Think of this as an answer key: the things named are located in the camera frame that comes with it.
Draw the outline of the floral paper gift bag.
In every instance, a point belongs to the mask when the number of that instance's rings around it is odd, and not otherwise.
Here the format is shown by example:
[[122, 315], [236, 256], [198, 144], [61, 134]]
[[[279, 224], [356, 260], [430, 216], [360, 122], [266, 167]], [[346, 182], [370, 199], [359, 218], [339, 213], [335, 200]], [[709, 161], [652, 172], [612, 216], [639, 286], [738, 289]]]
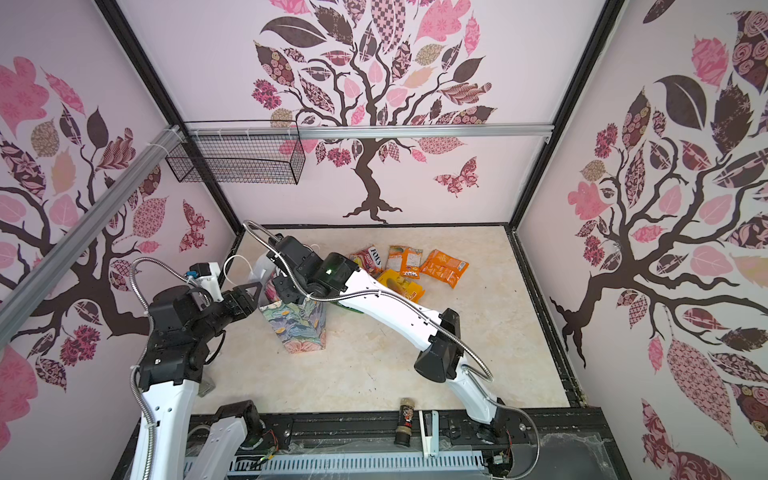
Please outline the floral paper gift bag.
[[[228, 277], [231, 263], [239, 259], [247, 264], [247, 280], [240, 282]], [[225, 280], [233, 285], [257, 282], [262, 286], [258, 299], [259, 312], [264, 317], [285, 350], [290, 354], [320, 351], [326, 348], [326, 308], [322, 303], [300, 299], [299, 303], [283, 301], [277, 290], [277, 281], [285, 280], [266, 255], [254, 262], [240, 254], [231, 254], [223, 263]]]

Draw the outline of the yellow snack packet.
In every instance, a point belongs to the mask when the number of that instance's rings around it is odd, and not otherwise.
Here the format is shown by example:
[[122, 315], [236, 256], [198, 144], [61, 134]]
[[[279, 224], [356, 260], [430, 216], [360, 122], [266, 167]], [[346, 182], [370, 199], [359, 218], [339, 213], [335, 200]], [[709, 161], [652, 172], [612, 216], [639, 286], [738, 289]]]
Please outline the yellow snack packet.
[[382, 272], [377, 281], [414, 303], [418, 303], [426, 292], [418, 283], [391, 269]]

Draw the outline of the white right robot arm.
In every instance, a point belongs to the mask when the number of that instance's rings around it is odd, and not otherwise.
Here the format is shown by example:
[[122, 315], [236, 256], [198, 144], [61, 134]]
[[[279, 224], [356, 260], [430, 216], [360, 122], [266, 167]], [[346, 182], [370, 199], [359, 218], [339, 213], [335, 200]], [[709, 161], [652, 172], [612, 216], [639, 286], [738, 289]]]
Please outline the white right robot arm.
[[270, 232], [246, 220], [245, 232], [264, 246], [278, 274], [274, 285], [281, 300], [334, 303], [356, 310], [389, 327], [417, 350], [414, 370], [426, 380], [445, 384], [461, 401], [468, 417], [511, 438], [509, 423], [540, 443], [538, 428], [523, 410], [504, 404], [486, 385], [493, 381], [487, 365], [462, 339], [459, 314], [423, 307], [382, 285], [348, 257], [332, 252], [321, 257], [292, 236]]

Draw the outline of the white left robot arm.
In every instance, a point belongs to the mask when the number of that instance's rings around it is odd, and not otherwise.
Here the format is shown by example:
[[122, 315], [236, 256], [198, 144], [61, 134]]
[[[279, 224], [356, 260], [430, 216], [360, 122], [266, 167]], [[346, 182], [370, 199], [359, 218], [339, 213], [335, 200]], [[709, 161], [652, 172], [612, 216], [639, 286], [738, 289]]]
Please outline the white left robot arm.
[[258, 308], [258, 282], [224, 291], [215, 262], [197, 263], [174, 276], [180, 285], [147, 300], [137, 281], [143, 258], [129, 267], [129, 285], [142, 304], [150, 335], [131, 371], [130, 387], [141, 421], [130, 476], [133, 479], [224, 479], [246, 441], [259, 440], [263, 422], [250, 400], [220, 407], [190, 468], [185, 466], [194, 402], [205, 368], [215, 359], [212, 339]]

